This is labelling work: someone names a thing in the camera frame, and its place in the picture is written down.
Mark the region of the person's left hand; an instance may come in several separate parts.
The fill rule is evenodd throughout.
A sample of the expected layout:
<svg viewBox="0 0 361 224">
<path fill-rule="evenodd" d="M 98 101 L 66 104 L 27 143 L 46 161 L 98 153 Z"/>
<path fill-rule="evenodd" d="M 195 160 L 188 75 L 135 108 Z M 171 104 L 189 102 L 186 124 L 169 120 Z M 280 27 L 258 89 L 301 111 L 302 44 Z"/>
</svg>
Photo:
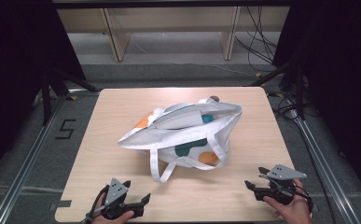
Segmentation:
<svg viewBox="0 0 361 224">
<path fill-rule="evenodd" d="M 100 211 L 97 211 L 97 208 L 103 204 L 103 199 L 105 197 L 105 194 L 103 193 L 100 198 L 98 199 L 98 202 L 96 204 L 96 207 L 94 208 L 94 213 L 92 216 L 92 221 L 90 224 L 126 224 L 128 220 L 130 220 L 134 212 L 128 211 L 124 213 L 121 217 L 118 217 L 116 219 L 107 219 L 101 215 Z"/>
</svg>

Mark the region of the black metal stand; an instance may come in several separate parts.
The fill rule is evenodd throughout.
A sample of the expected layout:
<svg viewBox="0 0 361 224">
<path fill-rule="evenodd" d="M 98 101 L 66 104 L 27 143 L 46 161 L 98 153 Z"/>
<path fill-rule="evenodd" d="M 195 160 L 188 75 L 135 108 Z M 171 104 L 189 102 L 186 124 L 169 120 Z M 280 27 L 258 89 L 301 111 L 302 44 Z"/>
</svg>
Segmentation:
<svg viewBox="0 0 361 224">
<path fill-rule="evenodd" d="M 301 119 L 305 119 L 303 112 L 303 70 L 299 59 L 290 59 L 288 62 L 268 73 L 263 78 L 258 79 L 257 81 L 250 84 L 250 87 L 259 87 L 262 84 L 265 84 L 266 82 L 279 76 L 280 74 L 284 75 L 279 85 L 280 89 L 282 91 L 290 91 L 292 88 L 295 89 L 296 102 L 294 103 L 294 107 L 297 111 L 297 115 Z"/>
<path fill-rule="evenodd" d="M 72 76 L 60 68 L 47 68 L 41 76 L 41 91 L 44 106 L 44 125 L 46 125 L 52 117 L 50 91 L 54 90 L 57 96 L 66 96 L 70 92 L 64 83 L 65 80 L 69 80 L 90 92 L 101 91 L 101 89 L 98 89 L 97 87 L 89 84 L 85 79 Z"/>
</svg>

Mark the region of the white tote bag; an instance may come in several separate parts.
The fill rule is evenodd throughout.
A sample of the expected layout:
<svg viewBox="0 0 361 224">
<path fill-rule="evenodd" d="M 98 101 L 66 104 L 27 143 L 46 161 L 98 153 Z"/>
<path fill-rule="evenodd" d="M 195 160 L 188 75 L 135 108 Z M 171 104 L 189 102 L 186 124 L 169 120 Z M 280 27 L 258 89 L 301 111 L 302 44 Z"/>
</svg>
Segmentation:
<svg viewBox="0 0 361 224">
<path fill-rule="evenodd" d="M 241 117 L 239 105 L 201 99 L 151 111 L 118 144 L 150 159 L 152 178 L 166 182 L 177 166 L 213 170 L 229 160 L 229 135 Z"/>
</svg>

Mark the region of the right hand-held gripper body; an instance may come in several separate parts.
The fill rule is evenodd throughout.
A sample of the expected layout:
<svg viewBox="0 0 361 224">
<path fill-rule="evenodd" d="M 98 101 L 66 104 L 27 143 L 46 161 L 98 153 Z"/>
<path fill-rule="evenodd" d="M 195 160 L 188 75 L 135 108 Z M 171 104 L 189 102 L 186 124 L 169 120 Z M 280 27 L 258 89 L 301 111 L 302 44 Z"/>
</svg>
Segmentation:
<svg viewBox="0 0 361 224">
<path fill-rule="evenodd" d="M 269 180 L 269 188 L 255 188 L 254 193 L 258 201 L 268 196 L 278 203 L 290 204 L 297 192 L 293 180 L 306 178 L 307 175 L 282 164 L 276 164 L 266 175 L 260 174 L 259 177 Z"/>
</svg>

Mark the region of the aluminium floor rail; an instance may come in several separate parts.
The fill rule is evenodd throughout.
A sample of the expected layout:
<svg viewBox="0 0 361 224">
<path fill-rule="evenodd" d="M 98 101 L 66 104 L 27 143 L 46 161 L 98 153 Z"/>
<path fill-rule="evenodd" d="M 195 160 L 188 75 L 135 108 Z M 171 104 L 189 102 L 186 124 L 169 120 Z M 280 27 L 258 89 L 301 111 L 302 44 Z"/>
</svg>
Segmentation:
<svg viewBox="0 0 361 224">
<path fill-rule="evenodd" d="M 67 101 L 67 96 L 77 96 Z M 50 98 L 44 125 L 39 100 L 10 151 L 0 160 L 0 224 L 55 224 L 56 206 L 98 99 L 97 92 L 72 90 Z"/>
<path fill-rule="evenodd" d="M 360 219 L 353 209 L 351 201 L 340 186 L 338 179 L 335 177 L 324 154 L 315 141 L 315 138 L 312 135 L 312 132 L 306 121 L 301 118 L 301 115 L 295 109 L 292 109 L 290 114 L 291 117 L 295 120 L 296 124 L 300 127 L 301 133 L 305 136 L 312 160 L 315 162 L 321 177 L 325 181 L 326 188 L 331 193 L 331 197 L 333 198 L 336 206 L 339 208 L 345 223 L 361 224 Z"/>
</svg>

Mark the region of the light wooden shelf unit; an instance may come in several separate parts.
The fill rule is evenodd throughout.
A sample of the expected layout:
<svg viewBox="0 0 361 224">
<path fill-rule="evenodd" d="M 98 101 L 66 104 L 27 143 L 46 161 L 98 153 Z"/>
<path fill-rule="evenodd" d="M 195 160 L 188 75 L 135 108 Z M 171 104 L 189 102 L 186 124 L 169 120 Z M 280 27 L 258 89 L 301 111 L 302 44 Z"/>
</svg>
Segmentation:
<svg viewBox="0 0 361 224">
<path fill-rule="evenodd" d="M 253 31 L 257 21 L 266 32 L 280 32 L 288 7 L 137 7 L 60 9 L 68 33 L 108 36 L 116 62 L 123 60 L 131 35 L 157 32 L 217 32 L 226 61 L 235 34 Z"/>
</svg>

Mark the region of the black curtain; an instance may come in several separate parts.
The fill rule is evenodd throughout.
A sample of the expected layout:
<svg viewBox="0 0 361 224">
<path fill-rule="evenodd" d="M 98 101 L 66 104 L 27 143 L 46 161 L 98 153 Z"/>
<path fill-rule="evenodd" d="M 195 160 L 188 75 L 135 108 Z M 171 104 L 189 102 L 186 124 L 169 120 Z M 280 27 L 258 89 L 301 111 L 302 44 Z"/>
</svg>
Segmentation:
<svg viewBox="0 0 361 224">
<path fill-rule="evenodd" d="M 361 181 L 361 0 L 293 0 L 273 64 L 284 64 L 306 34 L 312 98 Z"/>
<path fill-rule="evenodd" d="M 60 88 L 56 69 L 85 78 L 52 0 L 0 0 L 0 160 L 24 123 L 42 76 Z"/>
</svg>

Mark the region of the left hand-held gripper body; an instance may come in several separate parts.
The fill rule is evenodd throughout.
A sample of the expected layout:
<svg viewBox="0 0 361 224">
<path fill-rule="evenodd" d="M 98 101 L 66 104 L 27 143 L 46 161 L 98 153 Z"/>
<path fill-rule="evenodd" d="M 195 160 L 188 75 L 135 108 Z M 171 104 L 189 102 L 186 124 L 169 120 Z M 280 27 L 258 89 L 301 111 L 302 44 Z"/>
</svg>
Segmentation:
<svg viewBox="0 0 361 224">
<path fill-rule="evenodd" d="M 126 204 L 125 199 L 128 189 L 121 182 L 113 178 L 103 199 L 101 215 L 107 219 L 116 219 L 128 211 L 133 211 L 132 218 L 141 217 L 144 214 L 144 206 L 140 203 Z"/>
</svg>

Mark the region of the person's right hand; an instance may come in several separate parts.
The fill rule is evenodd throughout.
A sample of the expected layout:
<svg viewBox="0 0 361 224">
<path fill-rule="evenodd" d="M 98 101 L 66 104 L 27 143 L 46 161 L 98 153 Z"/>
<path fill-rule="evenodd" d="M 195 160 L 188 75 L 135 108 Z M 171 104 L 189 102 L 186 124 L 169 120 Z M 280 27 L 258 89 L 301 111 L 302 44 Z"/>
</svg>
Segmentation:
<svg viewBox="0 0 361 224">
<path fill-rule="evenodd" d="M 282 217 L 287 224 L 312 224 L 308 203 L 299 195 L 295 195 L 288 205 L 278 203 L 268 196 L 265 196 L 263 200 L 275 210 L 272 216 Z"/>
</svg>

